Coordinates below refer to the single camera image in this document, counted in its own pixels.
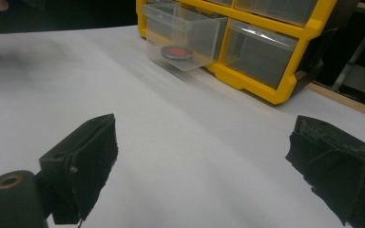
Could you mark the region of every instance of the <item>yellow frame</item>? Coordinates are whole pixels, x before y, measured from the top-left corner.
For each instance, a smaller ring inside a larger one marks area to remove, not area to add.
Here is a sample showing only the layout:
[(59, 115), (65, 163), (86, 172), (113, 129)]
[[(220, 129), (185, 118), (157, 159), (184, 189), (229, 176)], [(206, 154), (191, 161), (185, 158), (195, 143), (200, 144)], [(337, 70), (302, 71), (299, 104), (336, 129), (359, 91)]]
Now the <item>yellow frame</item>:
[[(297, 79), (295, 77), (298, 64), (308, 47), (310, 40), (318, 37), (325, 27), (332, 10), (336, 4), (336, 0), (318, 0), (317, 4), (304, 27), (283, 23), (280, 21), (265, 18), (250, 12), (235, 9), (236, 1), (233, 0), (231, 7), (218, 5), (204, 0), (176, 0), (184, 5), (204, 9), (205, 11), (215, 12), (228, 18), (240, 20), (251, 25), (280, 32), (289, 36), (298, 38), (292, 57), (283, 73), (278, 89), (273, 89), (268, 85), (264, 85), (236, 70), (225, 66), (222, 63), (222, 56), (227, 49), (228, 39), (230, 37), (230, 29), (228, 28), (224, 34), (221, 45), (221, 55), (218, 61), (205, 66), (213, 72), (217, 79), (232, 86), (235, 89), (245, 89), (271, 104), (278, 105), (286, 102), (292, 94)], [(146, 0), (136, 0), (136, 11), (138, 14), (138, 31), (143, 37), (146, 36), (146, 18), (141, 12), (142, 5), (146, 4)]]

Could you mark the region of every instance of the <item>storage organizer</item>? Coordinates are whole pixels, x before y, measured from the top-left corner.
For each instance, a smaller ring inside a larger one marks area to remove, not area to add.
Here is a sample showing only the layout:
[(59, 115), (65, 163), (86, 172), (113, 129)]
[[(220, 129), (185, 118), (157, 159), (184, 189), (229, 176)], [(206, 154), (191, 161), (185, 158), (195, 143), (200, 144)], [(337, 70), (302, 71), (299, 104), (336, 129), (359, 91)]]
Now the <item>storage organizer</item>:
[[(336, 5), (336, 0), (165, 2), (169, 0), (136, 1), (138, 30), (151, 56), (182, 70), (205, 65), (220, 81), (274, 105), (286, 102), (302, 85), (296, 75), (300, 60)], [(221, 17), (228, 18), (227, 26)], [(163, 47), (177, 49), (167, 56)]]

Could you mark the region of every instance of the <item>white table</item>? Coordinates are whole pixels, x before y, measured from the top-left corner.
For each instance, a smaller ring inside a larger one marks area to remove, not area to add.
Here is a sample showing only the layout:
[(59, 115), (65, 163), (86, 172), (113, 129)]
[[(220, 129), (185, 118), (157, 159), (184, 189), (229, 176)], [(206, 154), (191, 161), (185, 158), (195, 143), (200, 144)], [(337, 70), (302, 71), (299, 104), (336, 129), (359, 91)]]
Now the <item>white table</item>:
[[(136, 27), (0, 35), (0, 175), (116, 116), (118, 160), (83, 227), (342, 227), (284, 159), (297, 115), (365, 142), (365, 115), (304, 89), (268, 105), (146, 59)], [(48, 219), (50, 227), (55, 226)]]

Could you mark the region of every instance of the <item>table surface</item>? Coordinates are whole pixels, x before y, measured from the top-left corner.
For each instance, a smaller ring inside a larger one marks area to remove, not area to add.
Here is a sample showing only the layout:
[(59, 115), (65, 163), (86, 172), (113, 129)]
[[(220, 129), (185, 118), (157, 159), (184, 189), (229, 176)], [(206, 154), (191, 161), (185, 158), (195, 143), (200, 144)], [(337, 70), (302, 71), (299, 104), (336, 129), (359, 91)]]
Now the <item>table surface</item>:
[(342, 227), (285, 156), (297, 115), (365, 142), (364, 114), (308, 89), (272, 106), (144, 49), (136, 27), (0, 35), (0, 175), (114, 113), (119, 157), (83, 227)]

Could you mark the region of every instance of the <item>white tabletop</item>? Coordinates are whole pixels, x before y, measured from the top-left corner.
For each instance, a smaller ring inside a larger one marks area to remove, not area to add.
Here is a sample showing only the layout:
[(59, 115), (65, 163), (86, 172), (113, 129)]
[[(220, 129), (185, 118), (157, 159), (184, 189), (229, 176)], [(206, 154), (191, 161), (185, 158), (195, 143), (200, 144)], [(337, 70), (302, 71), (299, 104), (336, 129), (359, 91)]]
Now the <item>white tabletop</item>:
[(308, 89), (268, 105), (144, 47), (136, 27), (0, 35), (0, 175), (37, 173), (73, 129), (114, 113), (119, 157), (83, 227), (342, 227), (285, 156), (297, 115), (365, 142), (364, 114)]

